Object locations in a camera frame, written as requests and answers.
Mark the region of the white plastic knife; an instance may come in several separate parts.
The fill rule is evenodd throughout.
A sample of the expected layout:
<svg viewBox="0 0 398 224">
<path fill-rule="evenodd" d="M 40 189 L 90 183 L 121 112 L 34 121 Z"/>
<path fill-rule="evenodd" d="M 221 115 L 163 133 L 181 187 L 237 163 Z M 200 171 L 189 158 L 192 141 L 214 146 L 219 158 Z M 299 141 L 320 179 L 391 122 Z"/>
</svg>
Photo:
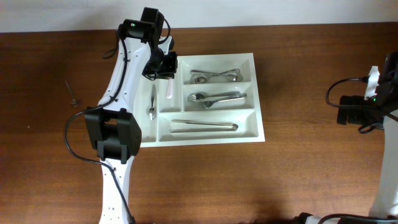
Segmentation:
<svg viewBox="0 0 398 224">
<path fill-rule="evenodd" d="M 174 79 L 169 79 L 166 91 L 167 99 L 171 99 L 174 92 Z"/>
</svg>

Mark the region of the small metal teaspoon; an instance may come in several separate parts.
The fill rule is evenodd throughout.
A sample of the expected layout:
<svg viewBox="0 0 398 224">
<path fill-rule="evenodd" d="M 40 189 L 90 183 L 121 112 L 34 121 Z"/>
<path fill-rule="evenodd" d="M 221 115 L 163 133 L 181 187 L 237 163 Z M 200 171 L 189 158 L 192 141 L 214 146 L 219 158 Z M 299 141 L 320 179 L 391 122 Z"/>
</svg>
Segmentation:
<svg viewBox="0 0 398 224">
<path fill-rule="evenodd" d="M 148 110 L 148 116 L 151 121 L 155 120 L 155 118 L 156 118 L 155 99 L 156 99 L 156 86 L 155 86 L 155 84 L 153 84 L 151 93 L 150 93 L 150 107 Z"/>
<path fill-rule="evenodd" d="M 67 90 L 68 90 L 68 92 L 69 92 L 69 94 L 70 94 L 70 96 L 71 96 L 71 98 L 72 98 L 72 100 L 71 100 L 71 105 L 73 105 L 74 107 L 77 107 L 77 106 L 79 105 L 79 101 L 78 101 L 77 98 L 75 97 L 74 92 L 73 92 L 73 90 L 70 88 L 69 83 L 67 82 L 67 80 L 65 80 L 65 86 L 66 86 L 66 88 L 67 88 Z"/>
</svg>

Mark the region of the metal fork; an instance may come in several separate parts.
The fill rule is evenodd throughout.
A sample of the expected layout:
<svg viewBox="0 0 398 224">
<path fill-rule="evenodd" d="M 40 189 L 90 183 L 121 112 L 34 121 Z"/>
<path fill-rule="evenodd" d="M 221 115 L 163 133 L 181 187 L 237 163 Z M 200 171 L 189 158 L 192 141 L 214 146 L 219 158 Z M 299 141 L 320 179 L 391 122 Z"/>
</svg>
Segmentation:
<svg viewBox="0 0 398 224">
<path fill-rule="evenodd" d="M 229 91 L 229 92 L 224 92 L 224 93 L 214 93 L 214 94 L 209 94 L 205 92 L 196 92 L 196 93 L 191 93 L 187 96 L 188 101 L 199 101 L 199 100 L 204 100 L 205 98 L 211 98 L 211 97 L 217 97 L 217 96 L 233 96 L 233 95 L 239 95 L 239 91 Z"/>
<path fill-rule="evenodd" d="M 208 109 L 211 108 L 215 103 L 221 103 L 225 101 L 231 101 L 231 100 L 240 100 L 247 97 L 246 93 L 242 93 L 240 95 L 234 95 L 234 96 L 228 96 L 225 98 L 220 98 L 217 100 L 210 100 L 210 101 L 197 101 L 194 103 L 195 108 L 200 108 L 200 109 Z"/>
</svg>

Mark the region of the metal tweezers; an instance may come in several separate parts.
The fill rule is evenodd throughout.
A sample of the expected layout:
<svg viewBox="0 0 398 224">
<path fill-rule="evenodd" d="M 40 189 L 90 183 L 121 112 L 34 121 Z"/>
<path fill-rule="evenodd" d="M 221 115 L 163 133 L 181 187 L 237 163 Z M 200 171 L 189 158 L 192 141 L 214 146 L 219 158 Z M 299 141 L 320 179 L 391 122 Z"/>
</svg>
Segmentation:
<svg viewBox="0 0 398 224">
<path fill-rule="evenodd" d="M 237 131 L 239 128 L 235 123 L 215 123 L 186 119 L 173 119 L 171 123 L 175 125 L 174 128 L 170 129 L 171 133 Z"/>
</svg>

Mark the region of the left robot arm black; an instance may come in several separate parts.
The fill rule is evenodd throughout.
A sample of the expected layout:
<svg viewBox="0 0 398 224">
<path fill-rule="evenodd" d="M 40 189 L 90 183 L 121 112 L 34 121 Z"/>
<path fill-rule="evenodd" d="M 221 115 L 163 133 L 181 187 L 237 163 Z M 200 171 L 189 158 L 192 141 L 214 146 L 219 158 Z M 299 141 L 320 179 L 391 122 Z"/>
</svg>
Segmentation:
<svg viewBox="0 0 398 224">
<path fill-rule="evenodd" d="M 141 78 L 173 79 L 177 54 L 171 36 L 161 36 L 164 15 L 146 7 L 138 21 L 126 19 L 116 31 L 118 58 L 106 93 L 84 113 L 92 148 L 103 174 L 100 223 L 135 223 L 128 206 L 129 181 L 142 131 L 133 115 Z"/>
</svg>

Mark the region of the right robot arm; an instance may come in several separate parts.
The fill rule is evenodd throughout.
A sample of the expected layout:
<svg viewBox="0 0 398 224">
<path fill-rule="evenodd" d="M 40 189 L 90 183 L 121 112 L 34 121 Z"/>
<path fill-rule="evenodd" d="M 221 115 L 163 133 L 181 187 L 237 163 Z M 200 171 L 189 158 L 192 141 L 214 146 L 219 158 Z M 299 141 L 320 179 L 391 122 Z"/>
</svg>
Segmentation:
<svg viewBox="0 0 398 224">
<path fill-rule="evenodd" d="M 332 103 L 332 89 L 349 81 L 366 83 L 364 96 L 342 96 L 338 104 Z M 318 217 L 303 212 L 294 218 L 294 223 L 397 223 L 397 52 L 386 55 L 381 72 L 373 66 L 366 77 L 346 78 L 332 84 L 326 91 L 325 101 L 338 109 L 338 124 L 358 124 L 360 134 L 367 134 L 375 129 L 384 131 L 379 187 L 366 216 L 334 213 Z"/>
</svg>

